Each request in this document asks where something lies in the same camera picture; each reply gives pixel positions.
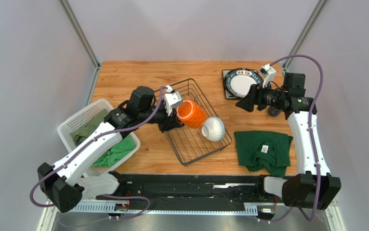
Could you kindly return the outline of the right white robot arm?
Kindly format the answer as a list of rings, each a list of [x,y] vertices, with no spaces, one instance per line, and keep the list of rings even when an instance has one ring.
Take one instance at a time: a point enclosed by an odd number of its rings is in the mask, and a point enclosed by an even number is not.
[[[341,189],[339,177],[328,168],[318,139],[314,98],[305,97],[305,74],[286,73],[279,89],[252,84],[236,103],[247,112],[271,106],[285,114],[297,154],[297,175],[288,179],[261,175],[259,193],[282,198],[286,206],[325,210]]]

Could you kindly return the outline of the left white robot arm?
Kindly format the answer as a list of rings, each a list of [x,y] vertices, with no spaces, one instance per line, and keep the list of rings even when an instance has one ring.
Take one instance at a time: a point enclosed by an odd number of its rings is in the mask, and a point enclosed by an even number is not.
[[[76,149],[52,165],[43,163],[38,167],[39,181],[29,193],[31,203],[47,207],[47,204],[40,204],[34,199],[37,188],[51,201],[51,206],[62,213],[70,211],[82,200],[97,196],[140,200],[140,196],[114,195],[122,184],[121,175],[115,171],[87,178],[83,174],[106,151],[145,124],[157,124],[161,132],[182,127],[176,117],[176,109],[182,104],[180,93],[169,85],[161,86],[158,96],[149,87],[137,87],[130,99],[111,110]]]

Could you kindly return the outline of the orange mug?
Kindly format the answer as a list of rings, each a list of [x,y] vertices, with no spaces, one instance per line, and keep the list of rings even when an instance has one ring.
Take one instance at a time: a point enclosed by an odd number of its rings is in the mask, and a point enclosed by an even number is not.
[[[176,109],[177,118],[187,127],[197,129],[202,127],[207,119],[205,110],[193,100],[184,100]]]

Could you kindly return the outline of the dark blue mug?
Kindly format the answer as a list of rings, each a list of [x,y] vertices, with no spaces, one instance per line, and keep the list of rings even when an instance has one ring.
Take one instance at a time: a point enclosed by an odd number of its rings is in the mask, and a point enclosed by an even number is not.
[[[270,117],[276,117],[276,116],[279,116],[281,114],[282,110],[281,109],[277,109],[277,108],[274,108],[272,106],[269,106],[267,108],[267,114],[270,116]]]

